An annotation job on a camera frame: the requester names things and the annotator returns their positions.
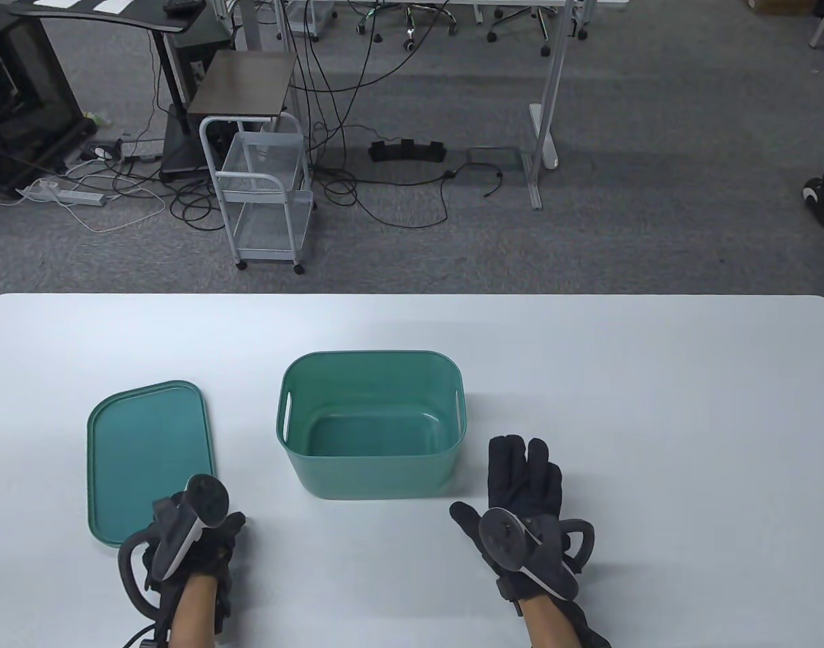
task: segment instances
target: white desk frame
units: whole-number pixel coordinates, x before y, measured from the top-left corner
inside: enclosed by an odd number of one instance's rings
[[[412,2],[412,0],[400,0],[400,2]],[[284,11],[282,0],[273,0],[274,9],[277,16],[281,16]],[[553,114],[556,108],[556,99],[559,95],[559,83],[562,78],[562,68],[565,65],[565,53],[567,51],[570,37],[574,0],[459,0],[455,4],[474,4],[476,8],[476,21],[479,14],[477,7],[483,4],[494,4],[502,7],[510,6],[542,6],[561,7],[559,11],[559,21],[557,21],[555,31],[555,43],[551,50],[550,70],[544,83],[541,102],[529,104],[529,115],[532,118],[532,126],[535,133],[535,145],[532,151],[520,152],[523,170],[526,174],[526,184],[528,184],[529,197],[532,201],[533,209],[542,209],[541,191],[539,191],[539,178],[541,178],[541,167],[545,169],[556,169],[559,166],[559,154],[557,154],[551,127],[553,127]],[[587,0],[582,6],[579,26],[587,25],[593,17],[593,13],[598,4],[625,7],[628,0]],[[288,27],[285,21],[278,19],[280,33],[282,34],[283,47],[287,52],[292,51],[291,34],[286,33]],[[298,104],[295,92],[292,92],[293,108]],[[298,118],[300,111],[295,108]]]

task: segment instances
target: metal wire cart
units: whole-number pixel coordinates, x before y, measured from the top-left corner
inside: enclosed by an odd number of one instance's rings
[[[220,165],[207,136],[216,121],[238,126]],[[247,123],[261,126],[247,130]],[[237,268],[254,260],[291,261],[295,273],[303,275],[302,250],[314,204],[300,121],[287,112],[205,117],[199,136]]]

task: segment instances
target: vr controller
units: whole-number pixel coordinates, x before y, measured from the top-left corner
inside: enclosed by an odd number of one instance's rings
[[[155,641],[149,644],[165,645],[165,633],[177,601],[163,601],[161,597],[161,607],[155,607],[144,598],[133,574],[134,550],[143,543],[156,543],[150,577],[161,583],[168,581],[192,544],[202,537],[202,530],[220,527],[227,515],[229,492],[221,481],[211,475],[193,475],[181,497],[163,497],[153,503],[150,525],[128,537],[118,549],[118,571],[127,596],[141,614],[156,623]]]
[[[525,574],[562,601],[576,598],[576,574],[595,548],[595,529],[589,522],[554,515],[520,519],[510,510],[492,508],[480,518],[478,530],[480,542],[501,568]],[[569,565],[562,536],[570,533],[582,534],[582,542]]]

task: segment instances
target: white power strip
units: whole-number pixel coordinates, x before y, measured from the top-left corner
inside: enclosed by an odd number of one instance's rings
[[[20,189],[19,193],[28,200],[38,200],[41,203],[63,203],[65,205],[91,205],[102,207],[106,204],[106,196],[93,191],[68,191],[60,188],[57,182],[41,179],[31,186]]]

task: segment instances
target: white table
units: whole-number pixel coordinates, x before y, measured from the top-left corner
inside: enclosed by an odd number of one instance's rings
[[[399,0],[400,3],[416,3],[420,0]],[[591,20],[593,12],[600,4],[600,6],[610,6],[624,8],[628,5],[629,0],[586,0],[582,6],[582,13],[579,16],[578,22],[580,25],[587,25]],[[545,169],[556,169],[559,166],[559,154],[557,154],[556,147],[553,143],[553,135],[551,135],[551,127],[553,127],[553,114],[556,107],[556,99],[559,95],[559,83],[562,78],[562,68],[565,65],[565,53],[567,50],[567,43],[570,37],[572,16],[574,8],[574,0],[451,0],[448,5],[453,4],[493,4],[500,7],[511,6],[535,6],[535,7],[560,7],[559,22],[556,26],[555,44],[551,49],[550,70],[547,74],[547,79],[544,83],[544,90],[541,93],[541,102],[539,104],[529,104],[529,115],[532,118],[532,126],[535,133],[535,146],[531,151],[523,151],[522,147],[516,147],[520,152],[522,158],[523,170],[526,174],[526,185],[528,185],[529,197],[532,201],[533,209],[543,208],[541,202],[541,191],[538,189],[539,176],[541,176],[541,166]],[[437,7],[443,6],[442,2],[436,2]],[[277,16],[284,15],[285,5],[282,0],[273,0],[273,8]],[[255,10],[248,9],[245,11],[244,3],[242,3],[242,21],[244,24],[244,31],[248,35],[248,48],[257,49],[251,41],[251,36],[255,38],[258,35],[258,24],[254,24]],[[283,47],[285,51],[297,51],[292,47],[292,34],[288,28],[286,21],[279,20],[279,31],[282,34]],[[300,102],[298,102],[297,93],[292,90],[292,110],[298,119],[302,119]]]
[[[463,373],[453,495],[329,502],[274,433],[283,371],[424,348]],[[192,380],[249,515],[233,645],[528,648],[449,519],[492,435],[539,435],[597,528],[580,601],[614,648],[824,646],[824,300],[702,296],[0,297],[0,648],[119,648],[144,620],[88,532],[85,420]]]

